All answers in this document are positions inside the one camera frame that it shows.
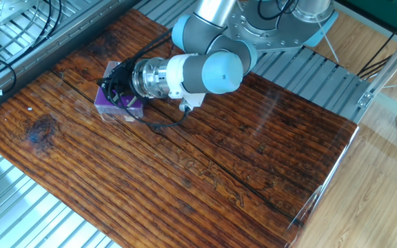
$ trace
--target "wooden table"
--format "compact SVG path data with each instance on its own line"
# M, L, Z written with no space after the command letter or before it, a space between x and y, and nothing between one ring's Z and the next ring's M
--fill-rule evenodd
M283 247L356 124L255 74L177 127L103 122L96 80L164 30L133 10L22 89L0 107L0 154L124 247Z

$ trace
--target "metal grating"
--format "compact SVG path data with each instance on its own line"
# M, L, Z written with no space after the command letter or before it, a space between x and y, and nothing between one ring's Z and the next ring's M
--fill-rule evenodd
M52 17L50 25L46 28L46 34L55 25L59 12L59 2L51 0L51 3ZM82 0L75 3L63 0L62 6L61 24L70 21L74 14L90 7L90 4ZM47 1L39 0L29 10L0 25L0 59L11 61L36 41L47 21L48 8Z
M63 23L92 4L89 0L65 2ZM171 28L182 14L192 14L195 2L142 0L135 8ZM57 1L53 3L56 10ZM31 8L0 26L0 58L16 57L40 32L47 15L44 11L39 11L26 32L21 31L34 11ZM355 103L368 83L308 48L262 54L253 72L355 122L364 114ZM119 246L0 156L0 247Z

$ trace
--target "black wire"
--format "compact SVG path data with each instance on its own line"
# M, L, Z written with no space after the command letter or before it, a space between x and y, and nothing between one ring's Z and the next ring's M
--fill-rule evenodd
M53 32L56 30L56 27L58 26L58 24L59 24L59 21L61 20L61 14L62 14L62 0L59 0L59 13L58 13L58 18L56 18L56 22L54 23L54 26L53 26L53 28L51 29L51 31L48 33L48 35L47 35L47 39L49 39L52 35L53 35Z
M378 65L378 66L377 66L376 68L374 68L373 70L371 70L371 71L365 73L364 75L362 75L361 78L363 79L363 78L366 78L367 76L371 76L371 75L373 75L373 74L375 74L375 73L380 72L381 69L384 67L384 65L385 65L385 63L382 63L382 64Z
M7 94L7 92L9 92L10 90L12 90L12 89L14 88L14 86L17 84L17 74L16 74L16 72L14 72L13 68L12 68L8 63L6 63L5 61L2 61L2 60L0 59L0 63L3 64L3 65L5 65L5 66L12 72L12 74L13 74L13 82L12 82L12 85L11 85L8 89L2 91L2 94Z
M291 6L291 4L294 2L294 0L287 0L286 4L283 6L282 10L280 10L280 7L278 6L278 0L276 0L276 5L277 5L278 9L280 10L280 12L278 14L271 16L271 17L265 17L265 16L263 16L263 14L261 14L261 3L262 2L263 2L263 0L258 1L258 5L257 5L258 15L260 16L261 19L263 19L265 21L270 21L277 17L280 17L282 14L285 14L286 10Z
M390 37L386 40L386 42L379 48L379 50L375 53L375 55L363 66L363 68L358 72L357 76L360 76L364 71L368 70L370 67L367 67L378 54L384 49L384 47L391 41L391 39L397 34L397 29L390 35Z
M296 0L296 1L294 1L295 2L295 6L294 6L294 8L292 9L292 10L290 10L289 12L284 12L285 14L291 14L291 13L293 13L293 11L295 11L295 9L296 9L296 6L298 5L298 2L299 2L300 0Z
M37 37L36 41L34 42L34 46L37 45L39 39L45 34L45 31L47 30L47 27L50 25L50 20L52 19L52 0L48 0L48 17L47 21L45 21L44 27L41 30L41 33L39 33L39 36Z

